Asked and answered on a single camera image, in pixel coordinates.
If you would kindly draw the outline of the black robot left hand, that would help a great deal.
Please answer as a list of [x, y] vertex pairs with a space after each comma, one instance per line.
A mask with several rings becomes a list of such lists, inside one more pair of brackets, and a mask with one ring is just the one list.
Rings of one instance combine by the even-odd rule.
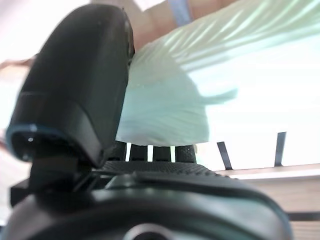
[[125, 161], [116, 143], [134, 56], [122, 8], [68, 14], [20, 90], [6, 144], [30, 176], [10, 188], [4, 240], [291, 240], [270, 197], [195, 162]]

